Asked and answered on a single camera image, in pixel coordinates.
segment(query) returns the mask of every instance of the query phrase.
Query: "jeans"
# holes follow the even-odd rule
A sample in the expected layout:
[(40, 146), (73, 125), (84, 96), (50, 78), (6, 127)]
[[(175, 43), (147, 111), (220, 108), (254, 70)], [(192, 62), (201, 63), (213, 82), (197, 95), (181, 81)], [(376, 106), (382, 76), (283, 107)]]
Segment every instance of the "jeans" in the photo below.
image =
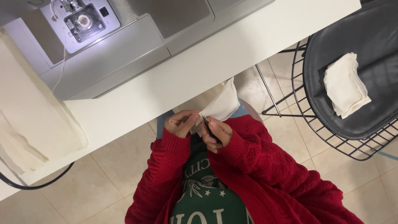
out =
[[(243, 105), (242, 101), (240, 101), (239, 98), (238, 98), (238, 101), (240, 103), (239, 108), (229, 118), (237, 118), (237, 117), (241, 117), (241, 116), (249, 114), (246, 107)], [(166, 113), (164, 113), (158, 117), (158, 123), (156, 125), (156, 127), (157, 127), (156, 139), (162, 138), (164, 121), (166, 120), (166, 118), (172, 116), (173, 114), (174, 114), (173, 110), (169, 110)]]

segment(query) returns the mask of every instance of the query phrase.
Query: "hand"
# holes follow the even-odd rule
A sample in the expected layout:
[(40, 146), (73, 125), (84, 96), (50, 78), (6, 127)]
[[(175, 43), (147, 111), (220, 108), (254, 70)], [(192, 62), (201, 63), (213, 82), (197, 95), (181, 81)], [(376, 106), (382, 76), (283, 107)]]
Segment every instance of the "hand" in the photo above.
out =
[(182, 110), (164, 121), (164, 128), (180, 138), (186, 138), (189, 130), (199, 120), (199, 110)]
[(217, 141), (209, 135), (204, 122), (199, 124), (202, 131), (202, 139), (204, 143), (206, 143), (208, 150), (213, 153), (218, 153), (222, 147), (225, 147), (231, 141), (233, 130), (228, 124), (215, 118), (209, 116), (207, 119), (209, 120), (209, 128), (211, 132), (219, 138), (222, 144), (217, 143)]

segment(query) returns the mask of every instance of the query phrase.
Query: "green t-shirt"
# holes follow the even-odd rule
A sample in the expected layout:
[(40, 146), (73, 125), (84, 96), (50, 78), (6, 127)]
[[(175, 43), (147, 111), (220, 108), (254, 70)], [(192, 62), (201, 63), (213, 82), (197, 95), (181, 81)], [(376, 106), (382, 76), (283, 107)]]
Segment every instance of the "green t-shirt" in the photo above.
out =
[(183, 194), (170, 217), (170, 224), (253, 224), (240, 197), (211, 169), (204, 142), (191, 146), (183, 167)]

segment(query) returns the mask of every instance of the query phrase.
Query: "red cardigan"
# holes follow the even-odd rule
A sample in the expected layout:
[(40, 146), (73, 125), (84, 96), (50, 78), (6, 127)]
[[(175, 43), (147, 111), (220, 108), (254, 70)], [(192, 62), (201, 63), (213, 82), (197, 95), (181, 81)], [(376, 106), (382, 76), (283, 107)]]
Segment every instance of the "red cardigan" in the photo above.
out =
[[(218, 178), (245, 203), (255, 224), (363, 223), (342, 204), (343, 193), (317, 171), (308, 171), (272, 143), (264, 125), (250, 115), (225, 121), (233, 129), (218, 154), (208, 151)], [(148, 169), (134, 193), (126, 224), (168, 224), (182, 195), (182, 166), (189, 157), (190, 136), (165, 129), (151, 144)]]

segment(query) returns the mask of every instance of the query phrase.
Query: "white desk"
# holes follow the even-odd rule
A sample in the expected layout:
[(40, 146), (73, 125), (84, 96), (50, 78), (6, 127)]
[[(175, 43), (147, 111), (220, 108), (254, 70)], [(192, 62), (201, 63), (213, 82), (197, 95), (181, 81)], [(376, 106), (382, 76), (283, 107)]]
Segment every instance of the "white desk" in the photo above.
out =
[[(36, 182), (360, 7), (359, 0), (276, 0), (99, 99), (66, 101), (88, 148), (23, 179)], [(15, 192), (0, 182), (0, 200)]]

